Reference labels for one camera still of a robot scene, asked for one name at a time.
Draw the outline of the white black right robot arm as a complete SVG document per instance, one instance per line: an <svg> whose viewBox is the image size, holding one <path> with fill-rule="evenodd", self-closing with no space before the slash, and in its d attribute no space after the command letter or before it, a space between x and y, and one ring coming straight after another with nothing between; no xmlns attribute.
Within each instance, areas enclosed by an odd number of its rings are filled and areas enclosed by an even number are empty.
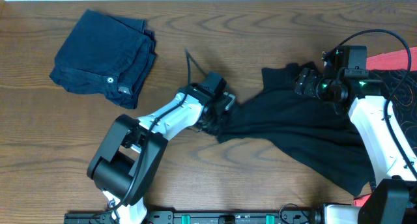
<svg viewBox="0 0 417 224"><path fill-rule="evenodd" d="M341 68L324 75L305 68L295 92L334 105L357 129L370 158L377 187L361 207L326 204L321 223L415 223L416 156L381 94L382 81L368 70Z"/></svg>

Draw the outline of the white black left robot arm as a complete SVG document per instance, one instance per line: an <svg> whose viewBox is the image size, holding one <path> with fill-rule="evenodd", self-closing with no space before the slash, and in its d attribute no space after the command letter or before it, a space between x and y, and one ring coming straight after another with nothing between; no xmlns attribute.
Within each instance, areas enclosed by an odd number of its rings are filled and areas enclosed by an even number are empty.
<svg viewBox="0 0 417 224"><path fill-rule="evenodd" d="M87 168L108 199L108 210L92 215L89 223L141 223L147 215L143 197L168 142L190 126L214 126L234 102L235 96L220 87L194 83L154 113L117 117Z"/></svg>

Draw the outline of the black t-shirt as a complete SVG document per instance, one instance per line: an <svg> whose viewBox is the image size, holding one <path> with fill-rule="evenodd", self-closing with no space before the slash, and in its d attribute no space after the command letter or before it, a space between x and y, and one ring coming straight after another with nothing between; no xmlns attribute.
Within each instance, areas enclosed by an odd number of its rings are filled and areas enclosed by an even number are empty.
<svg viewBox="0 0 417 224"><path fill-rule="evenodd" d="M330 105L293 90L303 68L313 62L263 68L263 90L244 103L233 104L204 132L219 143L232 139L266 139L294 160L310 167L353 196L375 175L364 143L346 115Z"/></svg>

